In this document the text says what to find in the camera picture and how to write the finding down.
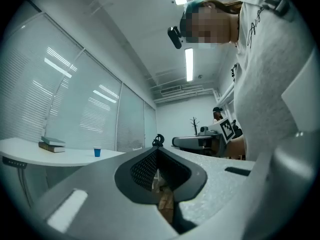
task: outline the white sweatshirt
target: white sweatshirt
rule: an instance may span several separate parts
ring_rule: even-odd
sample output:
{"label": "white sweatshirt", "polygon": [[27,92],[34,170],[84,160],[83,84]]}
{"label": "white sweatshirt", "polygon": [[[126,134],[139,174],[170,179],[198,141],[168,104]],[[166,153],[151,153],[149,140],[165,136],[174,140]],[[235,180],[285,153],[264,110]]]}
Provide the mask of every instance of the white sweatshirt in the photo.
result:
{"label": "white sweatshirt", "polygon": [[246,158],[255,161],[298,130],[281,94],[315,43],[292,3],[290,22],[255,5],[254,0],[241,1],[234,111],[242,126]]}

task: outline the ceiling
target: ceiling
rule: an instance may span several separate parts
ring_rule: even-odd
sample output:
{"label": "ceiling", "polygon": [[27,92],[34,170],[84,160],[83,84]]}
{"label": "ceiling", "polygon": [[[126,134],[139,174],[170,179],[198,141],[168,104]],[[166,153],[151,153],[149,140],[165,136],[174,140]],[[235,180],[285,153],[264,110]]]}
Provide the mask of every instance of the ceiling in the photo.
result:
{"label": "ceiling", "polygon": [[90,13],[100,14],[113,30],[148,81],[155,99],[161,98],[160,90],[177,85],[203,83],[204,88],[214,87],[230,48],[230,44],[221,44],[194,49],[194,80],[187,82],[184,49],[176,49],[167,35],[168,27],[178,25],[184,11],[183,5],[174,1],[92,0],[89,5]]}

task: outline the air vent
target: air vent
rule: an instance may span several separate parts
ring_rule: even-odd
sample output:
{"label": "air vent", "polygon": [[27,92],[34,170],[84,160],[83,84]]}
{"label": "air vent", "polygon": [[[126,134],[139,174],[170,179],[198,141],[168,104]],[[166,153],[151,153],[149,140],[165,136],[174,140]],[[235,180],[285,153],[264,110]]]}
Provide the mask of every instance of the air vent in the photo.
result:
{"label": "air vent", "polygon": [[181,86],[175,86],[175,87],[171,87],[171,88],[167,88],[167,89],[163,89],[161,90],[161,94],[162,95],[166,95],[166,94],[171,94],[171,93],[175,93],[175,92],[179,92],[181,91]]}

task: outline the blue cup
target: blue cup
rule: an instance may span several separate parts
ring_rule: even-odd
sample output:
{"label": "blue cup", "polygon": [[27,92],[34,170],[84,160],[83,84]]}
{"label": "blue cup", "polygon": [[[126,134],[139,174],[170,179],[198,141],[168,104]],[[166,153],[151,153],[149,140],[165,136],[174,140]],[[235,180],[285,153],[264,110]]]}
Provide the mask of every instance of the blue cup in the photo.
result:
{"label": "blue cup", "polygon": [[94,147],[93,149],[94,149],[94,156],[96,158],[99,158],[101,153],[101,147]]}

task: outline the book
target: book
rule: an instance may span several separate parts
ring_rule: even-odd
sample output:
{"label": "book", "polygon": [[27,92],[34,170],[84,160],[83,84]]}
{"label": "book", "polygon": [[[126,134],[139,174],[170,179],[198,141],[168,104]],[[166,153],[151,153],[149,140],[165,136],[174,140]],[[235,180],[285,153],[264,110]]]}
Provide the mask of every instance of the book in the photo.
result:
{"label": "book", "polygon": [[50,151],[52,153],[59,153],[59,152],[65,152],[65,147],[64,146],[53,146],[53,145],[48,145],[47,143],[43,141],[38,142],[39,148],[42,148],[44,150]]}
{"label": "book", "polygon": [[52,146],[59,146],[59,147],[65,147],[66,143],[62,140],[56,139],[56,138],[50,138],[50,137],[45,137],[45,136],[41,136],[41,140],[45,143],[47,143],[48,145],[52,145]]}

